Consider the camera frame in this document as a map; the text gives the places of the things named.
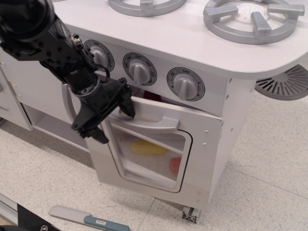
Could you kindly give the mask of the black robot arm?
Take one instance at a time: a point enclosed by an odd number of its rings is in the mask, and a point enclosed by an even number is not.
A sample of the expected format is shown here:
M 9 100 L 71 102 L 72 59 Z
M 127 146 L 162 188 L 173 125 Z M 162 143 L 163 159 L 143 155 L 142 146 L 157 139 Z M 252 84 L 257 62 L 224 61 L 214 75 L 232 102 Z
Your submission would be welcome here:
M 72 129 L 81 137 L 108 143 L 99 124 L 116 108 L 135 116 L 132 90 L 125 78 L 111 84 L 98 77 L 102 67 L 55 14 L 49 0 L 3 0 L 0 3 L 0 45 L 19 61 L 38 61 L 81 102 Z

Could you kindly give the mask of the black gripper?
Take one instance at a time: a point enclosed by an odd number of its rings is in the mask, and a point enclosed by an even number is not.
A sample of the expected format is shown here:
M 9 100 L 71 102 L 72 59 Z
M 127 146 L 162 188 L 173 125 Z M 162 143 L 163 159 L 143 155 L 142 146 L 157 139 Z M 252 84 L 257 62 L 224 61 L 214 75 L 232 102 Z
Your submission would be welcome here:
M 100 79 L 96 85 L 81 91 L 73 91 L 81 101 L 81 109 L 72 124 L 82 138 L 94 138 L 106 144 L 108 139 L 98 126 L 116 109 L 120 108 L 128 117 L 135 117 L 132 89 L 125 78 L 120 78 L 108 85 Z

